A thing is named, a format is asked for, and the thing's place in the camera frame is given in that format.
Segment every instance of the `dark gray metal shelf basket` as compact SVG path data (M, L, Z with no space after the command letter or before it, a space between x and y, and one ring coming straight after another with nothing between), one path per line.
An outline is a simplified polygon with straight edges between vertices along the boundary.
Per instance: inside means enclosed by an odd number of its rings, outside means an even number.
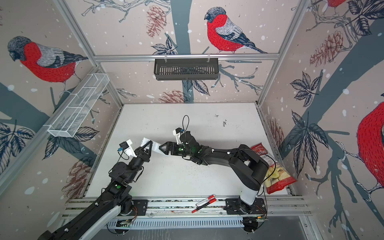
M218 59L177 58L155 59L154 74L163 80L216 80L218 78Z

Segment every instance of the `marker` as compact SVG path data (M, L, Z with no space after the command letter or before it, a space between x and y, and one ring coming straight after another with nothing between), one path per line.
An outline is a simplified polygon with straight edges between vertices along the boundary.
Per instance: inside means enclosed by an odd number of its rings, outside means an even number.
M196 203L196 206L202 204L202 203L205 202L205 201L211 200L211 199L214 198L214 197L215 197L215 195L212 194L211 196L207 197L206 199L204 199L204 200L202 200L202 201Z
M195 210L192 211L192 213L194 213L194 212L196 212L196 211L199 211L199 210L202 209L203 207L206 207L206 206L208 206L209 204L214 203L214 202L216 202L216 198L209 200L209 202L204 203L204 204L201 205L201 206L198 206Z

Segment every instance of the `white tabletop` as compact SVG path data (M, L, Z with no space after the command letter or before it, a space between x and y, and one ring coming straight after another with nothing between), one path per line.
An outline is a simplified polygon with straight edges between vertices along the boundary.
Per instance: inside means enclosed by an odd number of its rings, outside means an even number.
M261 120L253 103L204 104L127 104L124 106L104 155L97 167L86 197L98 197L108 186L108 171L117 162L119 144L131 139L132 147L140 146L144 137L163 144L175 142L172 131L182 127L189 115L188 131L200 145L218 149L249 147L262 142L272 156ZM144 172L131 183L133 197L240 195L243 184L226 166L199 166L180 156L152 152ZM274 194L287 194L286 189Z

